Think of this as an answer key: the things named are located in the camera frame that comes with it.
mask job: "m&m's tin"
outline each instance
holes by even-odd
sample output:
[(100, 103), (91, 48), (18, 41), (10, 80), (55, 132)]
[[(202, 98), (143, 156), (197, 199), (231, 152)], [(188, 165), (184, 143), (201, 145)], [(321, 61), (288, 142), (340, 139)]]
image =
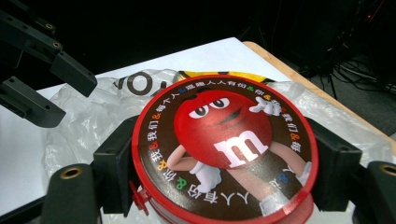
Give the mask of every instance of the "m&m's tin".
[(167, 87), (139, 115), (132, 155), (138, 198), (169, 223), (303, 223), (313, 211), (315, 136), (263, 83), (213, 75)]

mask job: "round tin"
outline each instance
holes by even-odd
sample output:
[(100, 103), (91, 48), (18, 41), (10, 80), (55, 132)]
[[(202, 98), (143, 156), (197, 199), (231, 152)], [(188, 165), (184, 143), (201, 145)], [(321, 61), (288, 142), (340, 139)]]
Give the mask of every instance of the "round tin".
[(169, 86), (139, 115), (132, 155), (145, 197), (170, 223), (302, 223), (313, 211), (312, 129), (256, 81), (213, 75)]

